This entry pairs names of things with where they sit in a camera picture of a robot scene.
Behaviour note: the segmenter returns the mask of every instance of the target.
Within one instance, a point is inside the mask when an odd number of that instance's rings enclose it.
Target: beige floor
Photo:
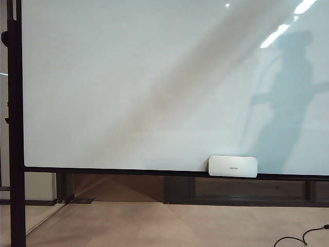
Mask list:
[[[59,210],[63,204],[55,206],[26,206],[26,232],[31,231],[44,219]],[[10,246],[10,209],[9,205],[0,206],[0,246]]]
[[[225,207],[94,202],[65,206],[27,236],[28,246],[273,246],[329,223],[329,208]],[[307,235],[328,246],[329,230]],[[286,240],[278,247],[304,246]]]

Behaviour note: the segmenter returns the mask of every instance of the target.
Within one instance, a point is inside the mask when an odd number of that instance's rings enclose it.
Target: power cord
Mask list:
[[[306,241],[305,241],[305,235],[311,231],[317,231],[317,230],[321,230],[321,229],[329,229],[329,224],[327,225],[324,225],[323,227],[320,227],[320,228],[314,228],[314,229],[310,229],[310,230],[307,230],[304,234],[303,234],[303,239],[300,239],[300,238],[295,238],[295,237],[283,237],[283,238],[280,238],[274,245],[273,247],[276,247],[277,243],[280,242],[281,240],[283,239],[286,239],[286,238],[290,238],[290,239],[295,239],[295,240],[298,240],[298,241],[301,241],[302,243],[304,243],[305,245],[307,245]]]

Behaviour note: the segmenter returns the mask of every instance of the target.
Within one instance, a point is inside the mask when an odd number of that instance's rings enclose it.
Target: whiteboard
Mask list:
[[[329,175],[329,1],[22,1],[25,166]]]

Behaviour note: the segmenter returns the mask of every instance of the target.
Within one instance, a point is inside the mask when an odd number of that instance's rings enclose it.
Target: white device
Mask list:
[[[255,157],[211,156],[209,174],[225,177],[257,177],[258,161]]]

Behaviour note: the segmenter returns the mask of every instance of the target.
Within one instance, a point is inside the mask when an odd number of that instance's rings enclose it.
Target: black metal stand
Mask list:
[[[10,169],[11,246],[25,247],[25,179],[23,150],[23,88],[20,28],[13,19],[12,0],[7,0],[7,32],[2,35],[8,47],[8,113]]]

